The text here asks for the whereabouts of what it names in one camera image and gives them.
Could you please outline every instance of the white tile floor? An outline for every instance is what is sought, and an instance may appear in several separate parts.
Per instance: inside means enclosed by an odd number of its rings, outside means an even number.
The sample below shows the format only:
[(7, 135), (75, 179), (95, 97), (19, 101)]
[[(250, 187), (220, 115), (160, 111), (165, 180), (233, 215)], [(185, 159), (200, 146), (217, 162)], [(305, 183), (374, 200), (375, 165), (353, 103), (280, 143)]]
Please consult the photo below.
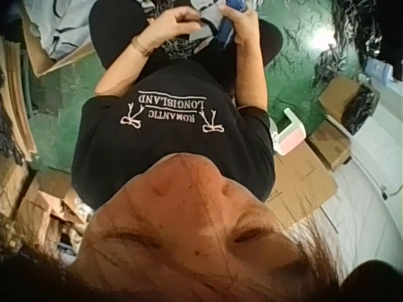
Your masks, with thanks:
[(326, 232), (338, 238), (345, 271), (372, 259), (383, 260), (403, 271), (402, 237), (364, 173), (351, 161), (334, 178), (339, 186), (337, 195), (314, 215), (321, 217)]

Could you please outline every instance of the gold bracelet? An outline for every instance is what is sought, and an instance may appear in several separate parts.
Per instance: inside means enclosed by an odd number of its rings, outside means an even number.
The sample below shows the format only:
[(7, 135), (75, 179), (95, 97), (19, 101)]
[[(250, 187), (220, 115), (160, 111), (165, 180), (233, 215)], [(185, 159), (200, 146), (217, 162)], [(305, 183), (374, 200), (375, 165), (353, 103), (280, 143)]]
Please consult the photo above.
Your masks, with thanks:
[(140, 52), (144, 57), (148, 57), (152, 53), (153, 50), (149, 50), (146, 47), (144, 47), (143, 45), (141, 45), (139, 43), (139, 41), (137, 41), (137, 37), (138, 36), (134, 36), (132, 38), (131, 44), (132, 44), (133, 48), (136, 49), (138, 52)]

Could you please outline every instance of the hair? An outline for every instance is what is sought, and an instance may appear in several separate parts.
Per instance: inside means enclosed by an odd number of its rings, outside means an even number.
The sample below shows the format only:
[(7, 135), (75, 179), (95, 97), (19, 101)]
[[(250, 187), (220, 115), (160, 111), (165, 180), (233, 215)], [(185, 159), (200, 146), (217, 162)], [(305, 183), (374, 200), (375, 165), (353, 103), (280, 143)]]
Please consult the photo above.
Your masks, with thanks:
[[(303, 239), (296, 235), (301, 261), (292, 269), (275, 272), (271, 288), (255, 290), (245, 296), (234, 296), (215, 281), (213, 287), (221, 301), (270, 302), (347, 302), (347, 301), (400, 301), (402, 276), (381, 262), (371, 262), (354, 270), (344, 282), (338, 262), (315, 225), (310, 222)], [(63, 301), (178, 301), (174, 289), (155, 288), (153, 291), (116, 293), (94, 290), (72, 276), (60, 263), (43, 253), (38, 247), (26, 243), (19, 254), (6, 246), (0, 233), (0, 297), (2, 301), (20, 301), (50, 298)], [(188, 293), (185, 301), (205, 301), (198, 293)]]

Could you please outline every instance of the black pants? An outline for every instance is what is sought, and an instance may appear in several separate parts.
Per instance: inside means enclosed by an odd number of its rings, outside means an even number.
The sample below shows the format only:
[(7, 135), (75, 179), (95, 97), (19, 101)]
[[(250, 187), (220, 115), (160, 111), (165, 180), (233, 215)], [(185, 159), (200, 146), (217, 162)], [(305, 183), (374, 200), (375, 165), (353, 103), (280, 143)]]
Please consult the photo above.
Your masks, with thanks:
[[(124, 51), (135, 35), (148, 25), (147, 17), (136, 0), (98, 0), (89, 15), (89, 30), (94, 48), (105, 69)], [(264, 66), (280, 52), (283, 36), (279, 29), (259, 21), (260, 47)], [(234, 88), (236, 78), (236, 45), (220, 51), (212, 42), (190, 58), (200, 63), (227, 92)], [(149, 57), (138, 81), (172, 63), (162, 48)]]

